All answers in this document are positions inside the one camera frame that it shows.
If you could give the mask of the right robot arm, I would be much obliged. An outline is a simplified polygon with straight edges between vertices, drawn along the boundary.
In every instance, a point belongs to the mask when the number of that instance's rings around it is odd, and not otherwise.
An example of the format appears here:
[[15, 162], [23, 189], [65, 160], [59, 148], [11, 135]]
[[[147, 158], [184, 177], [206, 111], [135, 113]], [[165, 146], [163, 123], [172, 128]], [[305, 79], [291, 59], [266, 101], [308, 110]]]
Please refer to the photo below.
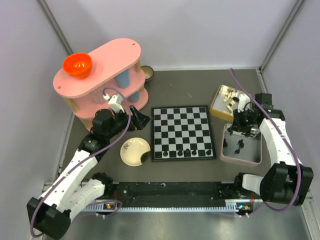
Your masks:
[[253, 137], [252, 129], [258, 129], [270, 158], [270, 169], [265, 176], [239, 173], [234, 180], [234, 194], [245, 198], [254, 192], [264, 202], [289, 207], [302, 205], [314, 172], [310, 167], [303, 166], [294, 152], [287, 135], [285, 116], [282, 110], [274, 108], [272, 95], [257, 93], [251, 97], [242, 93], [234, 96], [227, 108], [233, 117], [232, 125], [226, 130], [229, 136], [240, 133]]

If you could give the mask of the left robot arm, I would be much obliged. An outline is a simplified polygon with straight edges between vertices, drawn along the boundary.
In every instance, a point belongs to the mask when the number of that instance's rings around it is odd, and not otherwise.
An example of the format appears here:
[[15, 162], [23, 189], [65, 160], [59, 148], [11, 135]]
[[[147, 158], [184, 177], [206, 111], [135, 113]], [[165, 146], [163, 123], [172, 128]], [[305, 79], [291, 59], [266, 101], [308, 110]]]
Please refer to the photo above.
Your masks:
[[61, 239], [75, 217], [97, 198], [109, 198], [114, 191], [113, 180], [104, 173], [96, 173], [86, 186], [77, 189], [87, 173], [95, 167], [109, 148], [110, 140], [122, 138], [129, 131], [142, 130], [152, 117], [139, 112], [133, 105], [114, 112], [98, 110], [92, 127], [65, 170], [40, 197], [32, 197], [26, 205], [31, 235], [40, 231], [54, 240]]

